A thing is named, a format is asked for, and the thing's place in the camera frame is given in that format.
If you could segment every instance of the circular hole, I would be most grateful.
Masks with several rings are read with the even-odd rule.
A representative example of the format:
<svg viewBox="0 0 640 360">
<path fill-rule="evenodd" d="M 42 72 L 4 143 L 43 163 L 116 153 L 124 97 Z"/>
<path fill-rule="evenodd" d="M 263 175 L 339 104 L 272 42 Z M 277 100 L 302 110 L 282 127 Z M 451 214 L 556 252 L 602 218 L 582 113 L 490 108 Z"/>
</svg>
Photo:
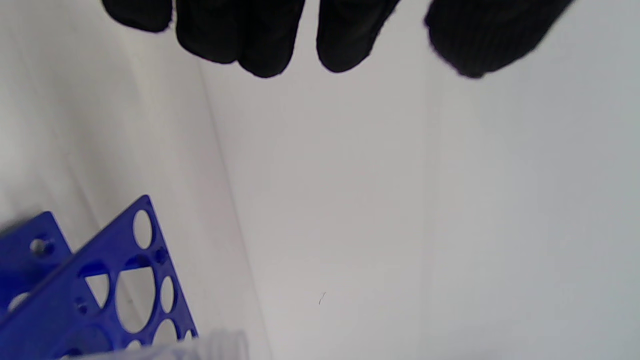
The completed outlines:
<svg viewBox="0 0 640 360">
<path fill-rule="evenodd" d="M 174 344 L 178 342 L 178 333 L 171 319 L 164 319 L 154 335 L 153 344 Z"/>
<path fill-rule="evenodd" d="M 144 210 L 139 210 L 133 219 L 133 235 L 141 249 L 146 249 L 151 245 L 153 229 L 149 214 Z"/>
<path fill-rule="evenodd" d="M 75 303 L 76 303 L 76 309 L 78 310 L 78 313 L 81 313 L 82 315 L 86 315 L 87 311 L 89 311 L 89 308 L 86 305 L 86 301 L 81 297 L 77 297 Z"/>
<path fill-rule="evenodd" d="M 82 355 L 82 352 L 80 350 L 76 349 L 76 348 L 73 348 L 73 349 L 67 351 L 67 353 L 63 357 L 60 358 L 60 360 L 67 360 L 67 359 L 71 359 L 73 357 L 80 356 L 80 355 Z"/>
<path fill-rule="evenodd" d="M 139 268 L 120 272 L 116 282 L 116 312 L 127 331 L 135 334 L 144 328 L 151 317 L 156 297 L 154 272 Z"/>
<path fill-rule="evenodd" d="M 162 287 L 160 288 L 160 303 L 162 303 L 162 309 L 165 313 L 168 314 L 173 310 L 174 298 L 173 280 L 167 276 L 162 281 Z"/>
<path fill-rule="evenodd" d="M 53 254 L 55 246 L 53 245 L 53 241 L 51 240 L 33 239 L 29 244 L 29 249 L 31 249 L 31 253 L 36 257 L 46 258 L 47 256 Z"/>
<path fill-rule="evenodd" d="M 20 303 L 27 298 L 27 296 L 29 296 L 29 293 L 21 293 L 16 295 L 13 299 L 11 299 L 11 302 L 9 303 L 9 311 L 13 311 L 13 309 L 15 309 L 16 307 L 18 307 L 18 305 L 20 305 Z"/>
<path fill-rule="evenodd" d="M 127 350 L 137 350 L 142 347 L 140 340 L 133 340 L 127 345 Z"/>
<path fill-rule="evenodd" d="M 160 249 L 156 250 L 156 263 L 159 263 L 160 265 L 164 265 L 164 263 L 169 260 L 169 253 L 164 249 L 164 247 L 161 247 Z"/>
</svg>

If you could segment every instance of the white surface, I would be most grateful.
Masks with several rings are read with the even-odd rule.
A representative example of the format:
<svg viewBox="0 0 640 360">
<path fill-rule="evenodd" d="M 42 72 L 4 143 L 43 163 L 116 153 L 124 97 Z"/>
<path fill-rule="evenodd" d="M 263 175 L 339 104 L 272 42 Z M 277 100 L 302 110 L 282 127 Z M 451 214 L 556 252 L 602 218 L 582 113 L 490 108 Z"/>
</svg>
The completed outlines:
<svg viewBox="0 0 640 360">
<path fill-rule="evenodd" d="M 270 359 L 197 60 L 99 1 L 2 1 L 0 20 L 0 224 L 51 210 L 79 248 L 149 193 L 198 330 Z"/>
<path fill-rule="evenodd" d="M 267 81 L 97 3 L 0 5 L 1 220 L 51 209 L 79 246 L 150 193 L 200 330 L 267 358 L 211 105 L 275 359 L 640 357 L 636 0 L 577 1 L 482 81 L 420 1 L 339 76 L 309 1 Z"/>
<path fill-rule="evenodd" d="M 283 76 L 204 65 L 274 357 L 639 358 L 640 3 L 482 81 L 409 0 L 329 74 L 316 9 Z"/>
</svg>

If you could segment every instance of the blue test tube rack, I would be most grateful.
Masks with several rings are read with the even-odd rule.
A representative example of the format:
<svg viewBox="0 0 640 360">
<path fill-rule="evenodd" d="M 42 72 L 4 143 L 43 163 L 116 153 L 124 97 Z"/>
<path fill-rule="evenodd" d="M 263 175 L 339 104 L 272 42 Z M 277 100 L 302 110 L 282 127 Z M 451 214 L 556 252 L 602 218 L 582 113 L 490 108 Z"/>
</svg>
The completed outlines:
<svg viewBox="0 0 640 360">
<path fill-rule="evenodd" d="M 134 219 L 146 212 L 151 242 L 143 249 L 134 237 Z M 125 330 L 116 312 L 116 282 L 126 270 L 149 267 L 156 294 L 147 324 Z M 109 291 L 102 306 L 85 278 L 107 275 Z M 166 278 L 173 284 L 169 311 L 161 305 Z M 29 295 L 15 308 L 12 300 Z M 197 337 L 195 324 L 160 230 L 156 212 L 144 195 L 73 254 L 53 214 L 42 213 L 0 236 L 0 360 L 50 360 L 109 352 L 133 341 L 153 342 L 159 324 L 170 319 L 177 340 Z"/>
</svg>

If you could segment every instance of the clear plastic container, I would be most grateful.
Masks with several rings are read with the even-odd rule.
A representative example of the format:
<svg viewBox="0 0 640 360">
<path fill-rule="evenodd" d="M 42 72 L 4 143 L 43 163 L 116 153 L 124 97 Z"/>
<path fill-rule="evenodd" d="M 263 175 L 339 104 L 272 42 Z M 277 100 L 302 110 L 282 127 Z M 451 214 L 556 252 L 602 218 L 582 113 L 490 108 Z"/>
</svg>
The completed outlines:
<svg viewBox="0 0 640 360">
<path fill-rule="evenodd" d="M 82 357 L 82 360 L 248 360 L 242 331 L 214 331 L 202 338 Z"/>
</svg>

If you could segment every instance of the finger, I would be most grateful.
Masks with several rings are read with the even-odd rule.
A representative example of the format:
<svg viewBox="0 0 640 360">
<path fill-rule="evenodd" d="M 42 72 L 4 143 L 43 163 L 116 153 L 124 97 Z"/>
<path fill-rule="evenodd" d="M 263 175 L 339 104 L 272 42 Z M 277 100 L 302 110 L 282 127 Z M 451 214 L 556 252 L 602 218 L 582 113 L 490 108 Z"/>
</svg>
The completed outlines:
<svg viewBox="0 0 640 360">
<path fill-rule="evenodd" d="M 293 55 L 305 0 L 252 0 L 240 65 L 261 78 L 284 71 Z"/>
<path fill-rule="evenodd" d="M 332 72 L 364 60 L 399 0 L 322 0 L 316 38 L 320 61 Z"/>
<path fill-rule="evenodd" d="M 431 44 L 461 75 L 481 78 L 532 51 L 572 0 L 434 0 Z"/>
<path fill-rule="evenodd" d="M 178 42 L 206 60 L 236 61 L 244 42 L 245 4 L 245 0 L 177 0 Z"/>
<path fill-rule="evenodd" d="M 132 28 L 159 33 L 171 22 L 171 0 L 102 0 L 109 16 Z"/>
</svg>

